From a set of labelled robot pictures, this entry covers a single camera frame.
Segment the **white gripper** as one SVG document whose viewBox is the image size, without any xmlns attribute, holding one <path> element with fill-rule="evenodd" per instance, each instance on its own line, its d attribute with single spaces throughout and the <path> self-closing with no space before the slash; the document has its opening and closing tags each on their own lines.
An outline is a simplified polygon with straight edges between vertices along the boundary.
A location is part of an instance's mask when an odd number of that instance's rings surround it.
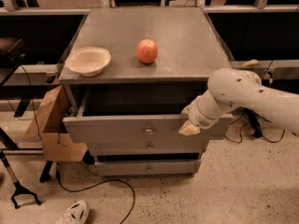
<svg viewBox="0 0 299 224">
<path fill-rule="evenodd" d="M 206 91 L 183 108 L 181 114 L 187 115 L 188 120 L 184 122 L 178 132 L 186 136 L 199 134 L 201 129 L 208 129 L 216 124 L 220 116 L 236 109 L 236 105 L 218 101 L 210 91 Z"/>
</svg>

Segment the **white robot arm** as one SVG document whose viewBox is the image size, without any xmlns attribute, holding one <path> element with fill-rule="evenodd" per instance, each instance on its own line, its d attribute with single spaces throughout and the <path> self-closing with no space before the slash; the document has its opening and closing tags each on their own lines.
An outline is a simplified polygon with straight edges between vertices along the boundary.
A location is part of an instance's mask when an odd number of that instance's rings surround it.
<svg viewBox="0 0 299 224">
<path fill-rule="evenodd" d="M 239 107 L 299 135 L 299 95 L 265 87 L 256 73 L 232 68 L 219 69 L 209 76 L 207 90 L 182 110 L 188 119 L 178 132 L 199 134 Z"/>
</svg>

